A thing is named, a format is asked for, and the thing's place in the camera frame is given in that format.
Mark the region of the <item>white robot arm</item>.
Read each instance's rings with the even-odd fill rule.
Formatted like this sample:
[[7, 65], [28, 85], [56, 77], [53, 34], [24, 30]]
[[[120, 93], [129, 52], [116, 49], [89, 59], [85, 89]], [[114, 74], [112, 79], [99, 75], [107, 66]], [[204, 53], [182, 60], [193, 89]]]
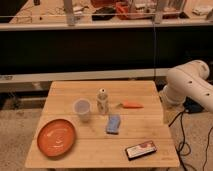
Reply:
[[213, 85], [206, 81], [209, 74], [209, 66], [202, 60], [193, 60], [169, 69], [167, 84], [162, 90], [164, 101], [176, 106], [189, 97], [213, 113]]

